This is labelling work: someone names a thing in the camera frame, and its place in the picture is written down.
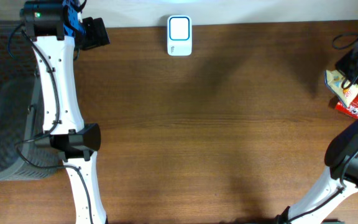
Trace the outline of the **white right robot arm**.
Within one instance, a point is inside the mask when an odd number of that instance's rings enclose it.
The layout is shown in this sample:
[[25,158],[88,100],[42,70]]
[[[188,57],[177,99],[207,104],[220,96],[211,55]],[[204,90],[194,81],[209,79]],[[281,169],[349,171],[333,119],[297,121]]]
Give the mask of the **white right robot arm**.
[[[358,36],[349,47],[335,67],[351,84],[358,84]],[[277,215],[274,223],[324,223],[341,202],[358,192],[358,119],[331,141],[324,164],[310,191]]]

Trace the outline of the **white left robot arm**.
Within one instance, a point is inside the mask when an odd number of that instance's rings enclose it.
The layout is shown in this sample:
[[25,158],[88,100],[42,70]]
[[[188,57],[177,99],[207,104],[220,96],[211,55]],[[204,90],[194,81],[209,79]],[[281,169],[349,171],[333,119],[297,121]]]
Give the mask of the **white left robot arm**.
[[110,43],[102,18],[82,18],[86,1],[26,1],[17,26],[37,60],[44,101],[42,133],[29,139],[38,147],[56,149],[60,165],[40,170],[66,170],[75,203],[76,223],[106,224],[108,215],[99,192],[96,161],[101,147],[98,124],[81,115],[74,76],[74,54]]

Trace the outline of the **yellow snack bag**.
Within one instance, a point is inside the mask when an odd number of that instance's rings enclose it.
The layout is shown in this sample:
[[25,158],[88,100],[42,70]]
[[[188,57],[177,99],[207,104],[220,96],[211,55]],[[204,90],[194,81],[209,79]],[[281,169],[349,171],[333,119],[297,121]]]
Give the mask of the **yellow snack bag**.
[[337,70],[325,70],[324,82],[346,108],[350,107],[358,95],[358,84],[352,84],[351,81]]

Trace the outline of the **red snack bag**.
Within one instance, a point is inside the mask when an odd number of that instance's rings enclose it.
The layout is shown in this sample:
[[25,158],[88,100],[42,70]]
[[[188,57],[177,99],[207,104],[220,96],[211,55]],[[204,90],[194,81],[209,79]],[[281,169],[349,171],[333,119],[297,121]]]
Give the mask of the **red snack bag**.
[[338,100],[334,109],[351,118],[358,119],[358,95],[350,103],[349,107],[346,107],[341,100]]

